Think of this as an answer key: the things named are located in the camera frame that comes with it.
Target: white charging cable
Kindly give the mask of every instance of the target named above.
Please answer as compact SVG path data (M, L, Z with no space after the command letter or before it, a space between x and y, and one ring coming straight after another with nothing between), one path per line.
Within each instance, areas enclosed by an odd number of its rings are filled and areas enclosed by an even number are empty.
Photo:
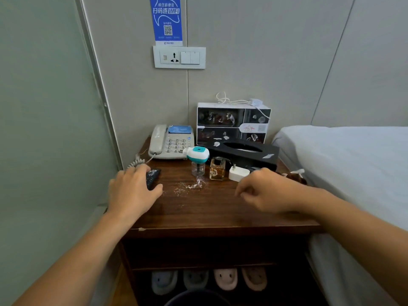
M138 166L139 164L142 164L142 163L148 164L150 162L150 160L153 159L153 157L156 155L156 153L154 153L153 156L147 162L145 162L144 159L140 159L140 156L142 154L144 154L146 151L147 151L147 149L145 151L143 151L142 153L135 154L135 161L130 163L127 166L127 169L130 168L130 167L136 167L136 166Z
M258 110L261 112L261 114L263 114L266 118L269 119L269 117L268 117L267 115L265 115L258 107L256 107L254 104L252 104L251 101L247 101L247 100L231 101L229 98L227 98L227 93L226 93L225 91L224 91L224 97L219 98L218 95L219 95L220 93L221 93L221 92L218 92L218 93L215 95L215 97L216 97L217 100L218 100L218 104L235 104L235 105L239 105L239 104L249 104L249 105L255 107L256 109L258 109Z

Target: qr code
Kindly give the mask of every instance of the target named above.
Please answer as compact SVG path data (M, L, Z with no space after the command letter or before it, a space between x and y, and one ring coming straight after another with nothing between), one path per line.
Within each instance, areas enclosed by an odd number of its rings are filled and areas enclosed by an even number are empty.
M173 28L171 25L164 26L164 35L173 35Z
M258 132L265 132L266 131L266 124L262 124L258 126Z

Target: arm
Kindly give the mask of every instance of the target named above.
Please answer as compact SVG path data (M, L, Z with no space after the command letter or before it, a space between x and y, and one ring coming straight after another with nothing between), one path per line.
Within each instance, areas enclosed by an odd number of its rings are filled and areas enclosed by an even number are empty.
M298 211L315 218L401 305L408 304L408 232L323 189L268 169L243 178L235 195L261 211Z
M54 263L13 306L88 305L96 282L110 254L136 220L150 209L162 194L163 186L146 187L146 172L120 171L109 182L109 209L101 220Z

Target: wall switch panel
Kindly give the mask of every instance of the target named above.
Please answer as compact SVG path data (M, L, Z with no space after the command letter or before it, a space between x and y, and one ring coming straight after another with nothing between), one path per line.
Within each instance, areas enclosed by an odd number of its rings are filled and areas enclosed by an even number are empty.
M204 69L205 47L153 46L156 68Z

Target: slipper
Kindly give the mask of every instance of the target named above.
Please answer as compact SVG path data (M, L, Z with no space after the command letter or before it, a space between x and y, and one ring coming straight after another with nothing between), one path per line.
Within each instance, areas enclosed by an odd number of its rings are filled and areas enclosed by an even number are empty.
M157 295L170 293L177 284L178 271L152 272L152 290Z
M183 271L184 285L187 290L204 289L208 282L208 271Z
M236 268L216 269L214 278L217 285L223 290L234 290L238 283L238 271Z
M264 267L243 267L242 275L244 276L246 285L251 290L262 291L268 284Z

